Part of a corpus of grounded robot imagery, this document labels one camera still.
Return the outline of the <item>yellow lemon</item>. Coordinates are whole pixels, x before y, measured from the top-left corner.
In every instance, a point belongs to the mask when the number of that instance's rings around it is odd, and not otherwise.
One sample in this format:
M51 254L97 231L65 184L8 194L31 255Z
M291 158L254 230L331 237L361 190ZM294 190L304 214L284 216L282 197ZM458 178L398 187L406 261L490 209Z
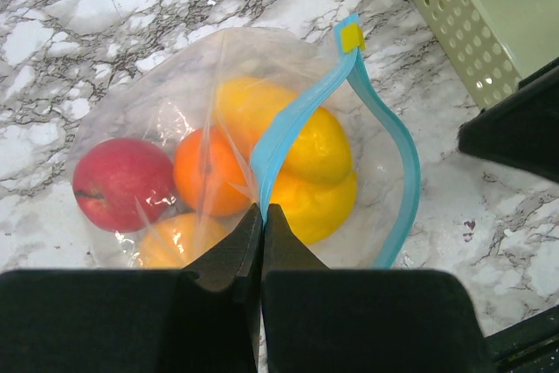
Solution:
M270 199L278 204L293 234L305 245L332 235L351 214L357 198L357 174L350 173L335 184L279 174Z

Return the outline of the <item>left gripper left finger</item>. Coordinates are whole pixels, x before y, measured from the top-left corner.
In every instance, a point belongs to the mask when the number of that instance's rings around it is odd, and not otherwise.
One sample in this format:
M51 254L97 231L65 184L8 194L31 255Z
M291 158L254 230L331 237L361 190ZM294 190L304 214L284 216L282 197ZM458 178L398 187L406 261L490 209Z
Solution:
M182 269L1 276L4 372L254 372L262 217Z

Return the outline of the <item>red apple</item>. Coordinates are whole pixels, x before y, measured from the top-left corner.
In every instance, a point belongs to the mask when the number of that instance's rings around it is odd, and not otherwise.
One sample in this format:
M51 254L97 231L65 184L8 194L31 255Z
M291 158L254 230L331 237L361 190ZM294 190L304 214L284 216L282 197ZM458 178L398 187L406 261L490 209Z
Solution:
M173 164L150 142L110 139L79 160L72 190L79 208L98 228L138 231L171 206L175 192Z

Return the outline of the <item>yellow orange mango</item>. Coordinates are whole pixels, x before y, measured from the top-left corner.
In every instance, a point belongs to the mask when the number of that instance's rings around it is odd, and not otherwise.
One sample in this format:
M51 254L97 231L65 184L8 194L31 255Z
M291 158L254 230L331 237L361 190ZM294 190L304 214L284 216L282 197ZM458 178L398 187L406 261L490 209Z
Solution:
M339 183L353 169L349 136L334 114L278 82L222 82L213 116L248 161L262 151L286 173L311 183Z

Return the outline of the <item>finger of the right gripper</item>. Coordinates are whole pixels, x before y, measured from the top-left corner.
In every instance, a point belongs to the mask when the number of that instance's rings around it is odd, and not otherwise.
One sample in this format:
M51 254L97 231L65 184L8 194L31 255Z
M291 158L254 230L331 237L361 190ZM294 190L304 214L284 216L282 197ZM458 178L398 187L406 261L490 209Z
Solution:
M558 180L558 60L523 79L515 93L463 124L460 152Z

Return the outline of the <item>pale green plastic basket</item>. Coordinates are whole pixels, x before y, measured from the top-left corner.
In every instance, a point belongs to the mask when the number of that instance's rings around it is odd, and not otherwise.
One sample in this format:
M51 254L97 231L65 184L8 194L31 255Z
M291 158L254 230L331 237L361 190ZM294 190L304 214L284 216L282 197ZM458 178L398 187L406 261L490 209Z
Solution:
M480 108L558 57L558 0L413 0Z

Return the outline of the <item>orange tangerine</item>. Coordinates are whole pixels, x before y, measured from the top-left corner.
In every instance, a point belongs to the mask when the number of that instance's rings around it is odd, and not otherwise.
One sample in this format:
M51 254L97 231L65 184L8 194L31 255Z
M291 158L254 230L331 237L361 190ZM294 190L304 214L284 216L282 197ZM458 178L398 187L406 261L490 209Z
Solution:
M181 199L204 215L229 217L252 203L233 148L216 126L199 128L179 143L173 177Z

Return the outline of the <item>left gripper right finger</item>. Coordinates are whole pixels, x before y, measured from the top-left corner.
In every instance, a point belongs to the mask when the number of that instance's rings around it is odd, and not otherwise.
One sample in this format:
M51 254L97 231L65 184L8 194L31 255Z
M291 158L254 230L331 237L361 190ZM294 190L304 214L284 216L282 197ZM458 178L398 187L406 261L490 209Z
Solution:
M430 269L330 269L269 207L262 311L271 372L492 372L472 301Z

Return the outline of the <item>clear zip top bag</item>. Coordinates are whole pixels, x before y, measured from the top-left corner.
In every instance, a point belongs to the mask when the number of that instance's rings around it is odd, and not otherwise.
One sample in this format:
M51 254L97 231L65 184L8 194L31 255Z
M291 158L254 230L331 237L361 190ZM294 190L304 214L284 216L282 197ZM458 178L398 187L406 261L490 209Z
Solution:
M66 167L112 288L135 308L132 365L349 372L373 323L420 165L369 79L357 15L331 47L274 28L199 39L82 121Z

